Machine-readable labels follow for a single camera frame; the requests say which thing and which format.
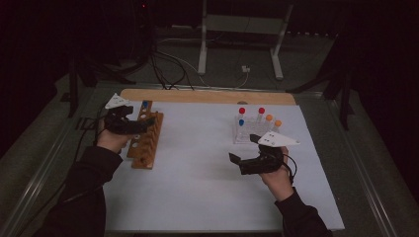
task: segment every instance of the floor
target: floor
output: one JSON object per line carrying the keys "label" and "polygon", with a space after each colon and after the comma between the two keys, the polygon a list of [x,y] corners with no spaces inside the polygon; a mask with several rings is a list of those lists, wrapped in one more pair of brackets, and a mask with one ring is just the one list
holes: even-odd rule
{"label": "floor", "polygon": [[[140,70],[129,74],[126,78],[136,82],[130,87],[136,88],[162,88],[153,68],[160,73],[160,79],[167,80],[165,85],[170,87],[170,82],[182,79],[172,89],[211,89],[211,90],[252,90],[252,91],[277,91],[297,87],[316,77],[316,74],[333,45],[333,39],[286,35],[281,48],[279,58],[282,63],[285,78],[276,80],[270,61],[269,47],[271,39],[255,39],[254,36],[227,36],[215,35],[209,42],[209,54],[207,73],[199,76],[196,72],[200,51],[200,40],[195,38],[196,32],[191,31],[185,38],[183,33],[172,34],[161,33],[157,45],[158,52],[154,53],[154,66],[150,61]],[[131,61],[124,61],[124,66],[131,65]],[[250,67],[249,73],[241,71],[241,66]],[[8,223],[9,216],[15,216],[16,227],[22,228],[27,222],[25,218],[16,217],[16,211],[24,213],[24,217],[35,216],[35,221],[24,228],[21,236],[31,236],[42,223],[41,214],[36,215],[38,210],[50,197],[60,181],[64,178],[65,170],[70,165],[74,155],[74,144],[77,144],[82,131],[74,130],[78,118],[91,117],[95,114],[98,105],[110,98],[114,93],[120,92],[126,85],[115,80],[99,75],[101,81],[96,88],[84,88],[80,86],[81,105],[74,118],[67,118],[68,104],[59,101],[60,97],[68,88],[68,77],[65,76],[57,81],[58,94],[42,111],[42,114],[22,134],[15,145],[0,160],[0,226]],[[306,92],[295,95],[295,99],[304,116],[313,137],[319,156],[328,176],[332,190],[344,217],[347,229],[335,232],[335,236],[415,236],[419,233],[417,220],[419,211],[417,208],[410,208],[414,200],[409,197],[406,188],[400,180],[397,172],[391,168],[391,158],[385,150],[379,135],[374,126],[366,116],[356,92],[351,95],[351,106],[355,111],[354,116],[349,117],[351,131],[344,132],[339,124],[333,119],[337,112],[334,102],[324,102],[321,92],[326,84],[317,85]],[[88,145],[92,139],[87,134],[83,144]],[[345,151],[351,151],[350,146],[358,147],[361,154],[351,154],[354,157],[369,156],[360,163],[360,160],[336,160],[337,156]],[[40,174],[38,166],[45,160],[53,160],[50,172]],[[364,182],[356,177],[363,176],[363,169],[367,170],[368,179],[374,188],[359,185]],[[23,191],[30,187],[30,181],[34,177],[50,177],[40,185],[40,189],[32,188],[31,197],[26,196]],[[397,190],[397,192],[386,192],[386,190]],[[375,191],[372,197],[380,197],[378,202],[365,198],[365,193]],[[383,203],[388,207],[387,215],[390,217],[390,224],[377,220],[372,203]],[[389,230],[382,227],[393,227]],[[211,236],[214,234],[133,234],[133,233],[112,233],[108,237],[115,236]],[[225,234],[228,236],[271,236],[274,234]]]}

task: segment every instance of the person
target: person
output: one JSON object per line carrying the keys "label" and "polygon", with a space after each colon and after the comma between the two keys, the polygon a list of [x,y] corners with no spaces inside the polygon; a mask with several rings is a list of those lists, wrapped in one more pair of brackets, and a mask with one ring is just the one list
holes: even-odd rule
{"label": "person", "polygon": [[97,145],[87,147],[70,168],[57,204],[34,236],[103,237],[106,206],[102,186],[123,162],[119,152],[132,138],[104,129]]}
{"label": "person", "polygon": [[[287,163],[289,150],[287,147],[281,147],[281,149],[284,162]],[[291,184],[289,170],[285,166],[281,166],[275,172],[260,174],[260,176],[276,199],[275,205],[283,216],[283,233],[286,237],[333,236],[318,215],[317,209],[302,202]]]}
{"label": "person", "polygon": [[[112,179],[123,161],[119,152],[132,138],[133,135],[103,130],[97,145],[87,147],[80,160],[70,168],[57,204],[34,236],[103,237],[106,205],[102,186]],[[282,150],[288,155],[286,147]],[[283,215],[286,236],[332,236],[316,209],[301,201],[286,168],[260,176],[277,200],[275,205]]]}

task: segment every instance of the black sleeve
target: black sleeve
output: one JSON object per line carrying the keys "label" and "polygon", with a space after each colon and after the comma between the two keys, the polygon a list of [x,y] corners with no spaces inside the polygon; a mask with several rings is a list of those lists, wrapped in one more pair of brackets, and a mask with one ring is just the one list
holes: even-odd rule
{"label": "black sleeve", "polygon": [[284,234],[286,237],[323,237],[333,236],[326,228],[317,209],[305,205],[296,190],[283,201],[276,201],[275,205],[283,215]]}
{"label": "black sleeve", "polygon": [[[34,236],[103,237],[106,206],[102,185],[112,179],[122,161],[108,149],[87,147],[80,161],[71,167],[58,204]],[[85,195],[65,202],[80,194]]]}

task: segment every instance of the wooden block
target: wooden block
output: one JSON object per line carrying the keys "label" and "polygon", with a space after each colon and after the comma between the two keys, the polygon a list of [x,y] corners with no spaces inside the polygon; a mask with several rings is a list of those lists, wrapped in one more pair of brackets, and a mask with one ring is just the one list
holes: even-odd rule
{"label": "wooden block", "polygon": [[155,124],[147,129],[147,132],[140,134],[131,140],[127,157],[133,158],[131,167],[134,169],[152,169],[157,150],[161,126],[163,124],[162,113],[151,111],[152,102],[147,101],[147,107],[143,104],[139,110],[138,120],[155,118]]}

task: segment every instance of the wooden strip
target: wooden strip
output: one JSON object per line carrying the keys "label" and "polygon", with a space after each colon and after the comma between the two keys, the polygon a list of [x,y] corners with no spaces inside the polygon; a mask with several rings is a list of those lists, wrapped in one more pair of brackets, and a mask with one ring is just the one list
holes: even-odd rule
{"label": "wooden strip", "polygon": [[131,140],[126,157],[133,158],[131,164],[132,168],[151,170],[154,165],[164,115],[158,112],[153,113],[151,111],[152,101],[146,102],[146,108],[144,107],[144,104],[141,104],[138,120],[155,118],[154,125],[150,126],[146,133],[140,134],[138,137]]}
{"label": "wooden strip", "polygon": [[295,105],[295,99],[289,93],[124,89],[121,96],[131,101]]}

